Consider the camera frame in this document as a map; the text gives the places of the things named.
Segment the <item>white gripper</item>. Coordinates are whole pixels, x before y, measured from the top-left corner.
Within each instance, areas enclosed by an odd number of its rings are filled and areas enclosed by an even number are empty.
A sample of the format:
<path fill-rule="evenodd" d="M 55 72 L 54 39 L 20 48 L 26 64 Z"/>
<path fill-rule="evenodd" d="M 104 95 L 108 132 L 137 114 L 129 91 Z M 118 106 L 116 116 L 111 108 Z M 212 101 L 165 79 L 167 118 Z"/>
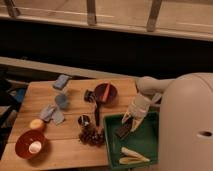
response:
<path fill-rule="evenodd" d="M 122 118 L 122 124 L 124 124 L 133 116 L 134 119 L 132 120 L 131 131 L 136 131 L 140 124 L 143 122 L 143 117 L 147 115 L 150 105 L 151 100 L 148 97 L 145 97 L 141 94 L 137 94 L 128 106 L 128 111 L 124 114 Z"/>

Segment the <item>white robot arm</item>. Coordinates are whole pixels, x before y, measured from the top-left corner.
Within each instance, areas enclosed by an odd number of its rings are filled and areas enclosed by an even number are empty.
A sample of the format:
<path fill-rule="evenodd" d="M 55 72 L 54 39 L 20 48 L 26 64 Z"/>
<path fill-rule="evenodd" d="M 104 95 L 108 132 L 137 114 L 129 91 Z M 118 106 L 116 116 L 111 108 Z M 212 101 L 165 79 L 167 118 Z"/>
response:
<path fill-rule="evenodd" d="M 158 101 L 171 82 L 172 79 L 156 79 L 149 76 L 141 77 L 136 81 L 138 93 L 122 118 L 122 123 L 132 118 L 131 132 L 137 130 L 151 107 L 160 107 Z"/>

